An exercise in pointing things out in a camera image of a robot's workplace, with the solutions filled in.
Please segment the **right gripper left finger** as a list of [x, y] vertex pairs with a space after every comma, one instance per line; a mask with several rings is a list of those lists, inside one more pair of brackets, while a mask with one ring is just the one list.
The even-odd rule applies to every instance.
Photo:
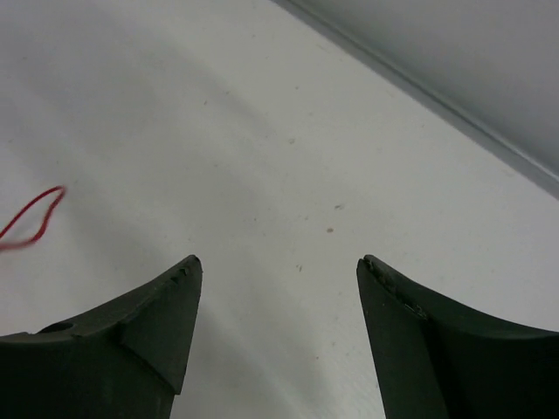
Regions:
[[194, 255], [37, 333], [1, 338], [3, 418], [168, 418], [183, 388], [203, 270]]

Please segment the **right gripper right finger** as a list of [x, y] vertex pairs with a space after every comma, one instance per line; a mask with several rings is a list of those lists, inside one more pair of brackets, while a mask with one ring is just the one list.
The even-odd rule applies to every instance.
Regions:
[[388, 418], [556, 418], [558, 334], [482, 313], [359, 260], [357, 282]]

